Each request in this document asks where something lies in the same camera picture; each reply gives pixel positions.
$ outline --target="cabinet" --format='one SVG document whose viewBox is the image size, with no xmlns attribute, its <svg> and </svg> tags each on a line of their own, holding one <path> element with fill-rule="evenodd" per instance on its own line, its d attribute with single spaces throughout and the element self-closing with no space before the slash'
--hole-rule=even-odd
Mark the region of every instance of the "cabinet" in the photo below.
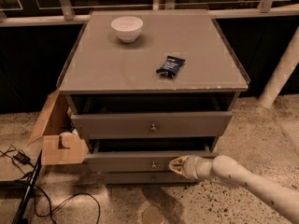
<svg viewBox="0 0 299 224">
<path fill-rule="evenodd" d="M 120 16 L 144 22 L 130 44 L 113 33 Z M 186 60 L 156 74 L 168 55 Z M 86 162 L 108 184 L 189 183 L 168 169 L 182 155 L 215 157 L 218 138 L 248 79 L 204 10 L 94 11 L 60 93 L 89 143 Z"/>
</svg>

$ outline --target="white robotic hand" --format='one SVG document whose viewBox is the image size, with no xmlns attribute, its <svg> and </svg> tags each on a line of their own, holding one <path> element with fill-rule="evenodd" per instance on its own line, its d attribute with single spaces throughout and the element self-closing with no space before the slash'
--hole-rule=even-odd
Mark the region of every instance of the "white robotic hand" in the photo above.
<svg viewBox="0 0 299 224">
<path fill-rule="evenodd" d="M 209 180 L 229 188 L 243 187 L 292 223 L 299 223 L 299 192 L 255 175 L 230 157 L 183 156 L 169 162 L 170 170 L 191 180 Z"/>
</svg>

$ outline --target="speckled floor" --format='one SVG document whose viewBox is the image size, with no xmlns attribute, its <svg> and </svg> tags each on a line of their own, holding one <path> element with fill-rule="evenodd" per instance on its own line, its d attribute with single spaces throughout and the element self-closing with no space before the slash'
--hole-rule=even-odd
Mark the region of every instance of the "speckled floor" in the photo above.
<svg viewBox="0 0 299 224">
<path fill-rule="evenodd" d="M 239 161 L 253 173 L 299 191 L 299 95 L 280 96 L 270 109 L 255 98 L 237 101 L 234 116 L 217 152 Z M 25 147 L 37 114 L 0 116 L 0 150 L 10 145 Z M 0 161 L 11 168 L 10 161 Z M 86 164 L 46 166 L 38 186 L 56 206 L 76 193 L 89 193 L 101 204 L 101 223 L 290 223 L 245 189 L 228 189 L 208 181 L 188 187 L 106 187 Z M 17 201 L 0 195 L 0 223 Z M 36 194 L 37 212 L 49 212 L 46 199 Z M 53 218 L 57 223 L 96 223 L 97 205 L 89 196 L 78 196 Z M 37 217 L 33 200 L 25 216 L 29 223 L 51 223 Z"/>
</svg>

